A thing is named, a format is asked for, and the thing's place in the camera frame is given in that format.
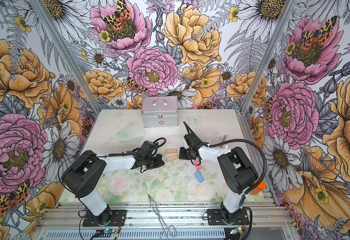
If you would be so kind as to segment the natural wood block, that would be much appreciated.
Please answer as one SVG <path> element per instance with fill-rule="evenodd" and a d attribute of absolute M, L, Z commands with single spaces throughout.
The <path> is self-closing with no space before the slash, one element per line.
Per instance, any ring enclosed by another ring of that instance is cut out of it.
<path fill-rule="evenodd" d="M 178 159 L 179 159 L 179 155 L 173 155 L 173 156 L 166 157 L 167 162 L 172 162 L 172 161 L 175 161 Z"/>
<path fill-rule="evenodd" d="M 165 150 L 165 154 L 176 154 L 177 153 L 177 149 L 166 149 Z"/>

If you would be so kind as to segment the pink rectangular block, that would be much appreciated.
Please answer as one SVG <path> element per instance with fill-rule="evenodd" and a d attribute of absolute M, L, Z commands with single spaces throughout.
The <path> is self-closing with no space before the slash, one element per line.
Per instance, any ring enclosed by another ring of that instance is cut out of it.
<path fill-rule="evenodd" d="M 193 161 L 193 164 L 195 165 L 195 166 L 200 166 L 200 160 L 194 160 Z"/>

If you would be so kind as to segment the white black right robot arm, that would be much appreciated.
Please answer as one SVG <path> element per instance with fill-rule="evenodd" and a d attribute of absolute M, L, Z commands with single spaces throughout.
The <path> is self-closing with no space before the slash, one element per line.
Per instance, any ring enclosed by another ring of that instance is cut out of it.
<path fill-rule="evenodd" d="M 183 124 L 187 130 L 187 134 L 184 135 L 187 147 L 180 148 L 179 159 L 191 161 L 194 166 L 197 165 L 196 161 L 201 164 L 203 160 L 219 165 L 225 183 L 229 187 L 221 203 L 220 215 L 226 224 L 234 223 L 239 215 L 245 214 L 243 204 L 248 194 L 257 188 L 266 176 L 267 159 L 263 150 L 254 142 L 246 139 L 232 139 L 211 145 L 202 141 L 186 122 Z M 262 158 L 262 173 L 258 173 L 241 147 L 232 149 L 221 147 L 230 143 L 245 143 L 253 146 Z"/>

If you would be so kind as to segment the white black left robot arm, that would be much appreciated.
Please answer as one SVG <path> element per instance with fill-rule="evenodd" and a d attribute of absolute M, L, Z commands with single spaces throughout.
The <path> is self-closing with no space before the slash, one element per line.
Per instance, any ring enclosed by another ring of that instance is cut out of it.
<path fill-rule="evenodd" d="M 166 142 L 166 138 L 145 141 L 139 148 L 118 154 L 98 155 L 87 150 L 61 174 L 60 182 L 85 206 L 92 224 L 106 226 L 115 218 L 96 189 L 101 176 L 118 170 L 139 169 L 144 173 L 163 166 L 158 149 Z"/>

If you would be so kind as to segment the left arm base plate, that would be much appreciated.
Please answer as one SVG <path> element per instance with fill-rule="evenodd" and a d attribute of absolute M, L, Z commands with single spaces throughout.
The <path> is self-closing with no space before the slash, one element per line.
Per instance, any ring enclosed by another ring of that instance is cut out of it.
<path fill-rule="evenodd" d="M 83 227 L 122 227 L 125 225 L 126 210 L 108 210 L 99 216 L 87 210 L 83 220 Z"/>

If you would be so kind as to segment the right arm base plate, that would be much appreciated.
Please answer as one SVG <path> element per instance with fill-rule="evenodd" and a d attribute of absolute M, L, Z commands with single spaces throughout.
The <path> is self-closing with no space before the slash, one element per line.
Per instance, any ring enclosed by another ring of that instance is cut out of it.
<path fill-rule="evenodd" d="M 210 226 L 222 225 L 249 225 L 249 213 L 247 210 L 240 209 L 234 213 L 229 213 L 225 209 L 208 209 L 207 221 Z"/>

